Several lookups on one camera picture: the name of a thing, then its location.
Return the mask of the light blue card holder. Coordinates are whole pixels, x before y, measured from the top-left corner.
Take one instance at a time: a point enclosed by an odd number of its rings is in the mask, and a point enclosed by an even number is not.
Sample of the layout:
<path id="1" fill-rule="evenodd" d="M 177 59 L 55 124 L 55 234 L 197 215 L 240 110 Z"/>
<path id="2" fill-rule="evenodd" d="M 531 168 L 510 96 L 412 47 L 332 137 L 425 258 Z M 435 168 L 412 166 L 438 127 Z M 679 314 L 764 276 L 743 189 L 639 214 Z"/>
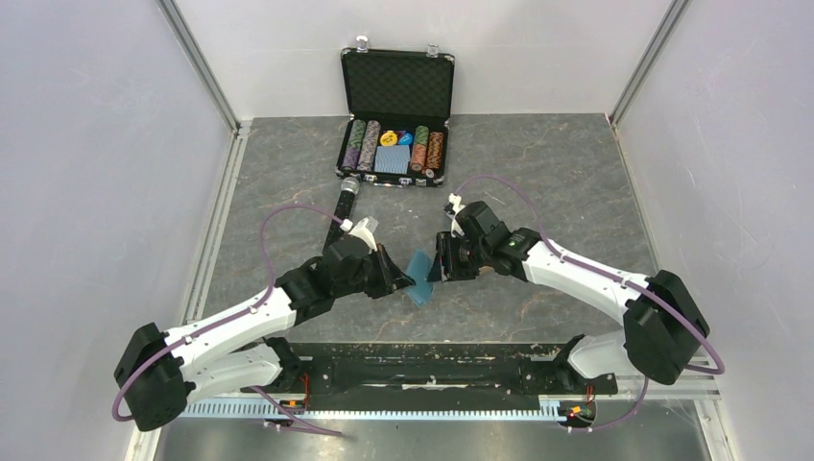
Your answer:
<path id="1" fill-rule="evenodd" d="M 431 301 L 433 283 L 428 280 L 433 266 L 433 258 L 425 251 L 416 249 L 405 271 L 414 284 L 404 289 L 415 306 L 421 307 Z"/>

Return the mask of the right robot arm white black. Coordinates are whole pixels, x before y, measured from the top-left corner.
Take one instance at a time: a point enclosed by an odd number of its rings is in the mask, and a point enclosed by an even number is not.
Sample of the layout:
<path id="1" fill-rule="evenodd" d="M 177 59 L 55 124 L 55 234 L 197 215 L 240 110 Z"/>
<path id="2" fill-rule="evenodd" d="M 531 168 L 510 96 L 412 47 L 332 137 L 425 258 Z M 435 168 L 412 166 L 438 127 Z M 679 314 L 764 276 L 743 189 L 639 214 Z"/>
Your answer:
<path id="1" fill-rule="evenodd" d="M 482 201 L 465 205 L 452 194 L 444 212 L 451 228 L 437 235 L 428 280 L 471 280 L 491 268 L 501 276 L 558 290 L 620 326 L 599 336 L 576 335 L 562 346 L 554 359 L 554 377 L 565 391 L 578 392 L 593 379 L 626 372 L 672 385 L 691 369 L 709 327 L 678 275 L 615 269 L 570 252 L 536 230 L 510 230 Z"/>

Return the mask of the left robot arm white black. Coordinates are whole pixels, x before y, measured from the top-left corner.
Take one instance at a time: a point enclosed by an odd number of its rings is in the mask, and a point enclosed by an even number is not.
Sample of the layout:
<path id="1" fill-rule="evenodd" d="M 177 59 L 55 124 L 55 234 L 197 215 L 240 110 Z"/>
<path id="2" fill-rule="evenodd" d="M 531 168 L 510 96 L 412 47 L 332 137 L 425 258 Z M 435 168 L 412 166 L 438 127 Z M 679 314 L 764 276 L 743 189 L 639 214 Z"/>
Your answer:
<path id="1" fill-rule="evenodd" d="M 290 391 L 301 366 L 286 342 L 270 337 L 325 314 L 343 297 L 379 299 L 415 283 L 383 245 L 346 235 L 216 315 L 168 330 L 138 328 L 113 371 L 119 392 L 112 417 L 149 432 L 218 394 L 269 385 Z"/>

